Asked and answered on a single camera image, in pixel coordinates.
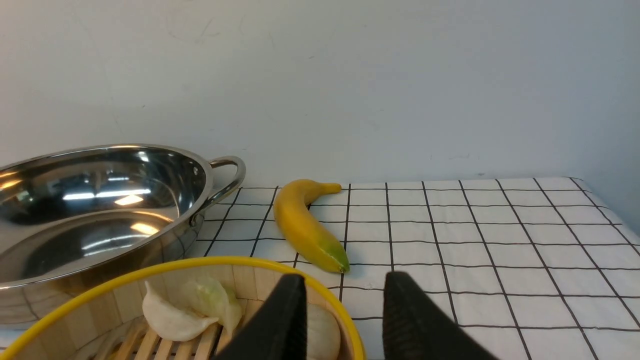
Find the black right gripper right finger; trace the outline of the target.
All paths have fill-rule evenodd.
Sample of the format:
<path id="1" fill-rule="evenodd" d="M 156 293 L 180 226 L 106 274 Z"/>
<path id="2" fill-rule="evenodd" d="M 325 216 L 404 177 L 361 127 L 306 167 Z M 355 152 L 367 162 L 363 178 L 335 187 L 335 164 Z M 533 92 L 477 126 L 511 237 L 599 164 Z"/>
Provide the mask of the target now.
<path id="1" fill-rule="evenodd" d="M 387 360 L 495 360 L 403 271 L 385 277 L 382 344 Z"/>

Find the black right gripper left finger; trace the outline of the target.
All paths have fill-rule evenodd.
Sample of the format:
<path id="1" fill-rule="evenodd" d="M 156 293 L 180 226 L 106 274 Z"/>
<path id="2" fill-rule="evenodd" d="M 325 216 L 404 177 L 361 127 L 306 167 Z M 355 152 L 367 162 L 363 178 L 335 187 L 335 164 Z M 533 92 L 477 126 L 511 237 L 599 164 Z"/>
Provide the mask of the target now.
<path id="1" fill-rule="evenodd" d="M 307 290 L 302 275 L 282 275 L 272 292 L 214 360 L 304 360 Z"/>

